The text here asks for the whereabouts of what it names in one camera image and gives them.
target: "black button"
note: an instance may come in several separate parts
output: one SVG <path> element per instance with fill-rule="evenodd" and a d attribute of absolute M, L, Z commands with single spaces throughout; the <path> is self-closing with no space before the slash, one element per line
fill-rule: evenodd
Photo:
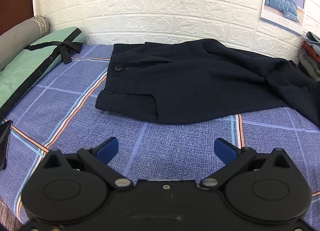
<path fill-rule="evenodd" d="M 120 66 L 116 66 L 116 67 L 114 68 L 114 70 L 115 70 L 115 71 L 117 71 L 117 72 L 119 72 L 119 71 L 121 71 L 121 70 L 122 70 L 122 67 L 120 67 Z"/>

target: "black ribbon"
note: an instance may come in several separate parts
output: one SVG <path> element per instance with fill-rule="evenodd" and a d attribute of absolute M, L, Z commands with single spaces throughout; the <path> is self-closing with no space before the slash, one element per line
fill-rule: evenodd
<path fill-rule="evenodd" d="M 25 49 L 33 51 L 40 48 L 45 48 L 48 46 L 57 46 L 58 53 L 61 54 L 61 58 L 64 64 L 70 63 L 72 61 L 71 54 L 77 52 L 78 54 L 81 51 L 82 43 L 80 42 L 72 42 L 69 40 L 65 40 L 64 42 L 60 41 L 50 41 L 43 42 L 36 45 L 26 46 Z"/>

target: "smartphone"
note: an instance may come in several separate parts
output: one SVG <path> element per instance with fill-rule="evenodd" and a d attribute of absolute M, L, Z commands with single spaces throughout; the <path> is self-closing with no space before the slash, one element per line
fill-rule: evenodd
<path fill-rule="evenodd" d="M 10 137 L 12 121 L 0 124 L 0 170 L 7 167 L 7 150 Z"/>

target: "stack of clothes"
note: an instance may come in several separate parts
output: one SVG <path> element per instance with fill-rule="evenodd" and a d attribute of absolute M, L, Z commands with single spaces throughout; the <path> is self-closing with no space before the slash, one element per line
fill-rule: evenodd
<path fill-rule="evenodd" d="M 315 81 L 320 81 L 320 39 L 312 32 L 298 50 L 300 70 Z"/>

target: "silver screw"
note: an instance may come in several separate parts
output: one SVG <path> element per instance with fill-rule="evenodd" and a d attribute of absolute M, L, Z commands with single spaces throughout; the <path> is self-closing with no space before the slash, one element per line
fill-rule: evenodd
<path fill-rule="evenodd" d="M 168 184 L 165 184 L 165 185 L 162 186 L 162 188 L 163 188 L 163 189 L 171 189 L 171 186 L 168 185 Z"/>
<path fill-rule="evenodd" d="M 127 187 L 131 184 L 131 181 L 128 180 L 127 178 L 119 178 L 115 181 L 115 184 L 118 187 Z"/>
<path fill-rule="evenodd" d="M 207 187 L 214 187 L 218 184 L 218 180 L 216 180 L 215 178 L 205 178 L 202 181 L 202 184 Z"/>

